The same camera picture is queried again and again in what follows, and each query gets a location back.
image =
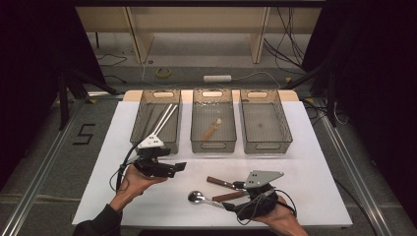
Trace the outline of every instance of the metal ladle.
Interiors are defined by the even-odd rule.
[[[192,191],[188,195],[188,201],[190,201],[191,203],[194,203],[194,204],[198,204],[200,202],[206,202],[206,203],[214,205],[216,207],[224,208],[223,204],[206,199],[205,196],[203,196],[202,192],[200,192],[200,191]]]

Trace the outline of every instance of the transparent gray basket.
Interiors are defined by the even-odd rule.
[[[231,89],[193,90],[190,139],[193,152],[234,151],[236,125]]]
[[[278,90],[240,91],[240,115],[245,153],[286,153],[292,136]]]
[[[180,89],[143,91],[130,140],[132,144],[141,142],[154,131],[155,126],[162,118],[169,104],[177,105],[177,108],[160,130],[157,137],[163,141],[167,148],[171,148],[171,153],[178,153],[182,110]],[[136,151],[138,154],[141,154],[140,149],[136,149]]]

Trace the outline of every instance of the power strip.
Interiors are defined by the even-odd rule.
[[[232,77],[229,75],[224,76],[204,76],[206,83],[217,83],[217,82],[231,82]]]

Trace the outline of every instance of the white table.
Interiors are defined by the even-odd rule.
[[[302,102],[283,101],[282,104],[294,140],[286,154],[244,153],[239,104],[236,101],[238,139],[235,151],[195,154],[191,151],[190,143],[192,103],[184,101],[179,151],[159,160],[170,164],[186,161],[187,166],[184,171],[177,172],[173,179],[150,187],[142,196],[134,199],[124,210],[122,225],[157,229],[266,227],[255,221],[242,226],[237,222],[234,212],[206,203],[191,204],[187,197],[193,190],[202,191],[209,199],[233,192],[208,183],[208,176],[228,182],[245,181],[251,170],[270,170],[284,172],[283,177],[271,184],[292,198],[301,225],[350,226],[352,221],[333,182]],[[119,102],[73,224],[95,218],[114,196],[108,180],[131,147],[130,137],[138,106],[138,102]],[[241,198],[235,203],[247,201]]]

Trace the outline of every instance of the yellow tape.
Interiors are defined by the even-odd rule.
[[[166,79],[171,76],[171,69],[169,68],[159,68],[156,70],[156,76],[160,79]]]

